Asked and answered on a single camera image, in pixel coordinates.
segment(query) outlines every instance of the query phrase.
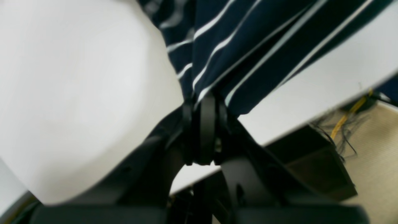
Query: yellow cable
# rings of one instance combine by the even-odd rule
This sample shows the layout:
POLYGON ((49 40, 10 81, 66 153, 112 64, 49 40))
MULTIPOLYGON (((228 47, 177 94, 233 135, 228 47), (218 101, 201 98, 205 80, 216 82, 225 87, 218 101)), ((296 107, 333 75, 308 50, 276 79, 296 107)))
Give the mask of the yellow cable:
MULTIPOLYGON (((369 91, 369 96, 373 94, 373 90, 369 91)), ((336 137, 337 133, 339 132, 340 128, 343 126, 343 124, 347 121, 348 116, 350 114, 355 113, 357 110, 359 110, 362 105, 366 102, 367 98, 366 96, 363 96, 358 102, 354 104, 354 106, 351 107, 351 109, 337 122, 336 126, 333 128, 332 133, 330 134, 330 137, 334 140, 336 137)))

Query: shirt fabric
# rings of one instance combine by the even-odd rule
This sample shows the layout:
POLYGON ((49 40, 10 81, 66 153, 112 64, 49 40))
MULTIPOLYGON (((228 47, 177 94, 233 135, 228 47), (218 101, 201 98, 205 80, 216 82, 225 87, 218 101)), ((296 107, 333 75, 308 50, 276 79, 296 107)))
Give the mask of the shirt fabric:
POLYGON ((392 0, 139 0, 184 98, 209 92, 246 114, 392 0))

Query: beige carpet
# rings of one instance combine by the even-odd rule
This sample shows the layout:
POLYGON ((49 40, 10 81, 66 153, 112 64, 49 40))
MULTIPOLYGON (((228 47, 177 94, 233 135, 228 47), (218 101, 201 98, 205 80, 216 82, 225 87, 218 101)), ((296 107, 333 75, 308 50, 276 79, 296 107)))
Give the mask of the beige carpet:
POLYGON ((350 139, 358 156, 345 163, 358 196, 346 203, 361 204, 371 223, 397 224, 398 112, 378 105, 365 115, 369 120, 350 139))

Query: black plastic bracket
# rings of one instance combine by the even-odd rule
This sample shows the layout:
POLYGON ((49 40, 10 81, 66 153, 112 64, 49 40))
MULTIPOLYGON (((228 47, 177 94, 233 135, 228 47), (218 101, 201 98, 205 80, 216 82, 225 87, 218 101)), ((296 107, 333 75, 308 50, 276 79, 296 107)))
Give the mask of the black plastic bracket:
POLYGON ((368 223, 359 207, 341 206, 296 179, 228 114, 222 100, 210 94, 197 110, 192 105, 187 101, 165 117, 95 187, 63 206, 41 207, 31 223, 109 223, 105 216, 116 214, 122 217, 117 223, 166 223, 169 191, 179 170, 212 161, 221 165, 228 186, 231 223, 319 223, 319 214, 328 219, 322 223, 368 223), (146 215, 135 215, 140 211, 146 215), (51 212, 57 215, 48 216, 51 212))

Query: white stripe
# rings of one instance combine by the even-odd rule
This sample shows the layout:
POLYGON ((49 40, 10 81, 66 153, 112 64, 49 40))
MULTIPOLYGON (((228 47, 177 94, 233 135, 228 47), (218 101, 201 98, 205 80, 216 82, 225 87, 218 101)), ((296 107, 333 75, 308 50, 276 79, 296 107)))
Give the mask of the white stripe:
POLYGON ((204 34, 206 31, 208 31, 210 28, 212 28, 219 20, 220 18, 225 14, 229 6, 234 2, 235 0, 229 0, 228 3, 224 6, 224 8, 221 10, 221 12, 214 17, 210 22, 208 22, 206 25, 202 26, 201 28, 196 31, 193 39, 195 40, 198 38, 200 35, 204 34))
POLYGON ((241 57, 238 61, 236 61, 231 67, 229 67, 227 70, 225 70, 217 79, 211 83, 208 87, 204 88, 199 96, 198 100, 195 103, 195 109, 199 105, 200 101, 203 99, 204 96, 221 80, 223 79, 231 70, 233 70, 236 66, 238 66, 243 60, 245 60, 248 56, 250 56, 255 50, 257 50, 260 46, 262 46, 265 42, 267 42, 269 39, 271 39, 275 34, 279 33, 281 30, 283 30, 286 26, 288 26, 291 22, 293 22, 299 15, 301 15, 307 8, 301 10, 299 13, 294 15, 292 18, 287 20, 284 24, 280 25, 277 29, 272 31, 270 34, 268 34, 264 39, 262 39, 254 48, 252 48, 250 51, 248 51, 243 57, 241 57))
POLYGON ((193 39, 189 39, 189 40, 184 40, 179 43, 171 44, 171 45, 167 46, 167 48, 166 48, 167 53, 171 53, 171 52, 175 51, 177 48, 179 48, 185 44, 192 43, 192 42, 193 42, 193 39))
POLYGON ((331 32, 325 39, 323 39, 307 56, 274 88, 275 91, 279 87, 281 87, 283 84, 286 83, 286 81, 294 75, 308 60, 311 59, 324 45, 326 45, 331 39, 333 39, 342 29, 344 29, 348 23, 350 23, 355 17, 358 16, 370 3, 372 3, 373 0, 367 0, 365 3, 363 3, 354 13, 352 13, 346 20, 343 21, 342 24, 340 24, 333 32, 331 32))
POLYGON ((174 0, 173 14, 159 25, 160 29, 167 29, 177 26, 184 16, 184 6, 188 0, 174 0))
POLYGON ((185 44, 192 43, 194 33, 195 33, 194 28, 189 29, 185 39, 182 42, 173 43, 166 47, 167 53, 171 53, 172 51, 176 50, 177 48, 179 48, 185 44))
POLYGON ((188 69, 190 69, 191 67, 192 67, 192 63, 189 63, 188 65, 186 65, 186 66, 184 67, 184 69, 182 69, 182 71, 180 71, 180 72, 178 73, 177 79, 180 80, 180 79, 184 76, 185 72, 186 72, 188 69))
POLYGON ((277 52, 328 0, 318 0, 285 35, 262 57, 257 64, 243 77, 242 80, 228 93, 225 105, 228 106, 236 90, 259 69, 275 52, 277 52))
POLYGON ((229 35, 229 37, 227 37, 225 40, 223 40, 222 42, 220 42, 211 52, 209 58, 207 59, 206 65, 205 67, 202 69, 202 71, 200 71, 200 73, 195 77, 195 79, 193 80, 193 84, 192 84, 192 89, 195 90, 195 85, 196 83, 201 79, 201 77, 203 76, 203 74, 205 73, 207 66, 210 63, 210 60, 212 59, 213 55, 219 51, 220 49, 224 48, 226 45, 228 45, 228 43, 232 40, 232 38, 235 36, 235 34, 238 32, 239 28, 242 26, 243 22, 247 19, 247 17, 250 15, 250 13, 253 11, 253 9, 258 5, 258 3, 260 3, 262 0, 256 0, 256 2, 251 6, 251 8, 247 11, 246 15, 243 17, 243 19, 239 22, 239 24, 237 25, 237 27, 235 28, 235 30, 229 35))

